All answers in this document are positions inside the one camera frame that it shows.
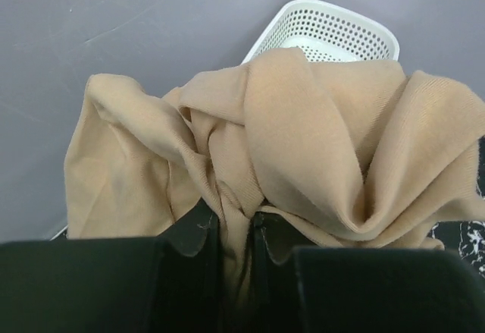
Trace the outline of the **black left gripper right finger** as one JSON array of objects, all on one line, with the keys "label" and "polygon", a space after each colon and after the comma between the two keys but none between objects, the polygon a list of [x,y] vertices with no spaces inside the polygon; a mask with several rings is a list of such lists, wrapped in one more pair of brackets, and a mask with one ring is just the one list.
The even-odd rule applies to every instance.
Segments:
[{"label": "black left gripper right finger", "polygon": [[255,332],[482,332],[482,279],[441,250],[323,248],[252,222]]}]

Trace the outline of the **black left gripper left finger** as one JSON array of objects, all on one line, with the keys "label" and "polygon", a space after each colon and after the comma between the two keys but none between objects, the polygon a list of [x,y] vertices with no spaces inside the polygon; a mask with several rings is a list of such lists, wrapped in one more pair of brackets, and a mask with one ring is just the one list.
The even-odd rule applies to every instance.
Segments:
[{"label": "black left gripper left finger", "polygon": [[219,225],[204,202],[156,237],[1,246],[3,332],[215,332]]}]

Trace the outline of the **beige t shirt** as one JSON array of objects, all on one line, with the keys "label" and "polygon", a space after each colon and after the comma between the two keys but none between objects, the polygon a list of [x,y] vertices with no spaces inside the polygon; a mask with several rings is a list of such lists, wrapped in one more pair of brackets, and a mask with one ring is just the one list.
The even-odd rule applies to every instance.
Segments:
[{"label": "beige t shirt", "polygon": [[439,221],[481,220],[484,103],[396,61],[272,49],[162,97],[95,74],[64,161],[71,238],[154,236],[200,200],[220,220],[224,306],[254,312],[250,221],[281,215],[322,247],[439,249]]}]

